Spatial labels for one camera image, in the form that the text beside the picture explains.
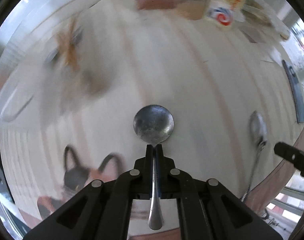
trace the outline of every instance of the metal spoon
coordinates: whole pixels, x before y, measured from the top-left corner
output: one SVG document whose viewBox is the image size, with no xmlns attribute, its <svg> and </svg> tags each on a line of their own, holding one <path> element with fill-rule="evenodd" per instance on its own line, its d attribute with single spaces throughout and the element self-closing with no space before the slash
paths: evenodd
<svg viewBox="0 0 304 240">
<path fill-rule="evenodd" d="M 160 105 L 145 106 L 134 116 L 133 129 L 140 139 L 152 144 L 154 147 L 171 135 L 174 129 L 173 116 L 169 110 Z M 159 205 L 155 156 L 153 156 L 152 186 L 152 201 L 148 224 L 152 230 L 158 230 L 163 226 L 163 216 Z"/>
<path fill-rule="evenodd" d="M 245 202 L 247 200 L 248 193 L 250 192 L 250 189 L 251 189 L 254 173 L 255 173 L 255 170 L 256 170 L 256 167 L 257 167 L 257 164 L 259 161 L 260 154 L 261 154 L 262 150 L 265 148 L 266 143 L 267 143 L 266 123 L 264 122 L 262 115 L 260 113 L 258 113 L 257 111 L 254 111 L 251 114 L 250 131 L 251 131 L 253 143 L 255 144 L 257 150 L 256 150 L 256 158 L 255 158 L 254 166 L 253 166 L 252 172 L 251 172 L 250 183 L 248 185 L 248 188 L 247 188 L 245 194 L 242 197 L 242 202 Z"/>
</svg>

